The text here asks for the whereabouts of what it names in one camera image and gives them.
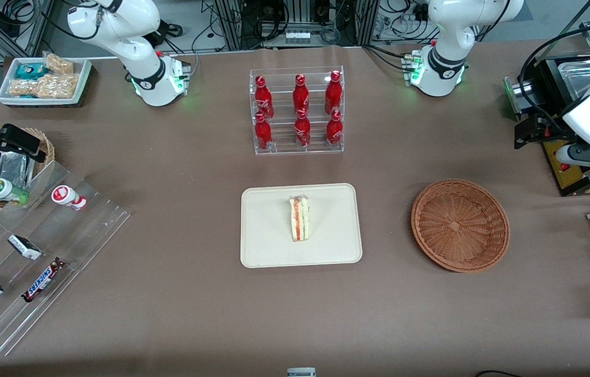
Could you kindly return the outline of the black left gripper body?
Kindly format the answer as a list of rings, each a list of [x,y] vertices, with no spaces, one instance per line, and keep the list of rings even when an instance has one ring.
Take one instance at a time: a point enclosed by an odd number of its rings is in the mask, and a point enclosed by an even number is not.
[[[574,139],[574,131],[570,128],[561,117],[544,117],[539,116],[540,135],[539,143]]]

